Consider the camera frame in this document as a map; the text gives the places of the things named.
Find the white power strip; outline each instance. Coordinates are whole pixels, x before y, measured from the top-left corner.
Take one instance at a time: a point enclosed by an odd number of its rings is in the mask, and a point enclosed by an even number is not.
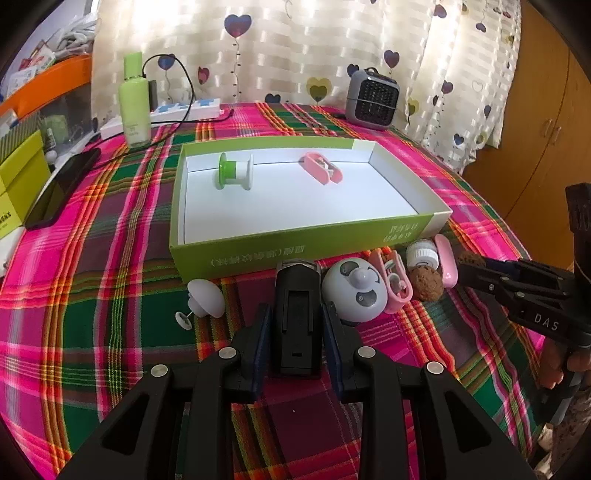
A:
[[[151,122],[180,122],[187,113],[188,105],[174,103],[172,105],[162,105],[150,113]],[[209,118],[219,118],[222,114],[220,110],[220,99],[210,98],[195,100],[189,112],[188,121],[205,120]],[[120,134],[123,131],[123,124],[121,117],[117,116],[109,120],[100,128],[100,136],[102,138],[109,138],[113,135]]]

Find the panda ball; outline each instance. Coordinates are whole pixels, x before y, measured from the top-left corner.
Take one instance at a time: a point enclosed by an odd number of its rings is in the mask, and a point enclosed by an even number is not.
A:
[[[386,308],[388,292],[382,276],[361,258],[345,258],[324,276],[322,297],[333,302],[341,320],[368,322]]]

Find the pink clip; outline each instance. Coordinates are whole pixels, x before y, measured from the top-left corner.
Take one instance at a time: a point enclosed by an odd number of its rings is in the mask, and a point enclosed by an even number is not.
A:
[[[306,172],[312,175],[322,185],[332,181],[339,183],[343,180],[343,173],[334,164],[326,160],[325,156],[317,152],[308,152],[302,163]]]
[[[384,312],[393,314],[399,311],[405,304],[407,304],[413,297],[413,286],[410,284],[404,263],[402,258],[396,250],[392,250],[392,253],[388,255],[386,264],[391,263],[396,268],[396,274],[400,278],[401,290],[398,293],[394,293],[389,281],[390,276],[393,275],[392,268],[386,268],[384,260],[382,259],[382,250],[376,248],[369,255],[369,263],[371,263],[379,272],[381,277],[384,279],[386,284],[386,290],[388,292],[388,303]]]

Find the wooden cabinet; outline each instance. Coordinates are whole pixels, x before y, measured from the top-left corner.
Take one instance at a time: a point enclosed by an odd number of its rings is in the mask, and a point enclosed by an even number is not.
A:
[[[591,182],[591,83],[570,56],[560,114],[550,142],[523,194],[506,217],[531,256],[567,268],[573,238],[564,189]]]
[[[524,191],[556,125],[569,49],[554,27],[522,2],[521,45],[499,149],[485,147],[463,177],[504,218]]]

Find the black phone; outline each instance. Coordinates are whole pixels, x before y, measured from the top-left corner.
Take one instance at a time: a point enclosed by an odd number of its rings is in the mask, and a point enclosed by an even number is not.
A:
[[[70,195],[90,171],[97,158],[100,148],[72,156],[53,177],[49,185],[38,198],[25,220],[27,230],[35,230],[53,225],[59,218]]]

